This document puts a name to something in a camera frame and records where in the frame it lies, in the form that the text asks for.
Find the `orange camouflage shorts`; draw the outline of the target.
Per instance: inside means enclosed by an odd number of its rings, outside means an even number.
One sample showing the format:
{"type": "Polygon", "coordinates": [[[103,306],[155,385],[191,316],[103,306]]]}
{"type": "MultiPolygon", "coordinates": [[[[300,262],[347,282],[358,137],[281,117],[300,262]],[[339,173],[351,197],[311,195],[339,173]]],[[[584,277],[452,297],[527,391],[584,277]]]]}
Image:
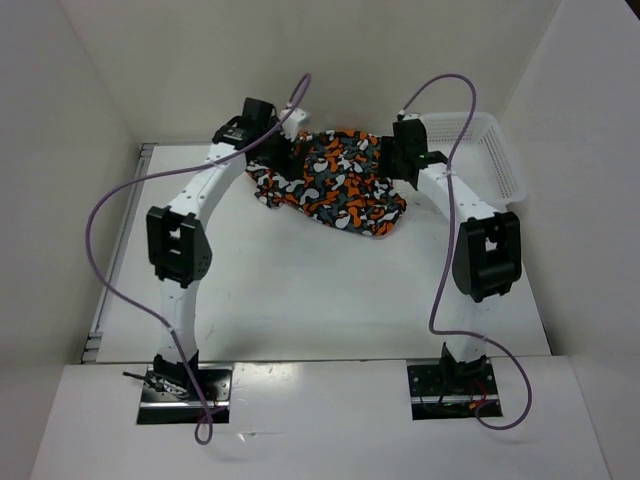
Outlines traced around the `orange camouflage shorts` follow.
{"type": "Polygon", "coordinates": [[[301,132],[303,176],[286,180],[250,159],[247,175],[254,196],[274,209],[287,205],[325,226],[364,236],[383,237],[407,208],[393,180],[379,175],[380,140],[359,130],[301,132]]]}

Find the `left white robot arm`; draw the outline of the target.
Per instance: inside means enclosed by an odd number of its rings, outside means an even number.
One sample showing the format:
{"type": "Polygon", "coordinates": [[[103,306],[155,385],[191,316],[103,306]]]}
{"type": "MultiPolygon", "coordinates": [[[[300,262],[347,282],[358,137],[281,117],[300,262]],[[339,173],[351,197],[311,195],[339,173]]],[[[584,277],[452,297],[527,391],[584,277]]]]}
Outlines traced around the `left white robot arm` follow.
{"type": "Polygon", "coordinates": [[[247,98],[242,113],[215,132],[204,168],[166,206],[147,212],[148,257],[160,281],[160,315],[168,323],[150,381],[177,399],[195,399],[200,385],[195,310],[200,281],[213,263],[209,219],[250,160],[264,155],[290,169],[287,157],[308,117],[291,104],[276,113],[272,104],[247,98]]]}

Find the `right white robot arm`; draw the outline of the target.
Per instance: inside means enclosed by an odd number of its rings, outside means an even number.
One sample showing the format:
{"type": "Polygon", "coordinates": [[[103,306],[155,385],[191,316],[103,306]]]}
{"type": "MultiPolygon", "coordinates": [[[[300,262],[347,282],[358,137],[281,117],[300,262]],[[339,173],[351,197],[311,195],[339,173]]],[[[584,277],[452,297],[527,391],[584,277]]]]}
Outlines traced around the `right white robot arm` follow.
{"type": "Polygon", "coordinates": [[[425,195],[448,222],[445,264],[428,320],[443,340],[438,378],[444,393],[479,379],[492,345],[487,331],[495,301],[522,276],[520,221],[490,206],[452,170],[453,156],[428,145],[417,116],[400,112],[384,138],[380,168],[425,195]]]}

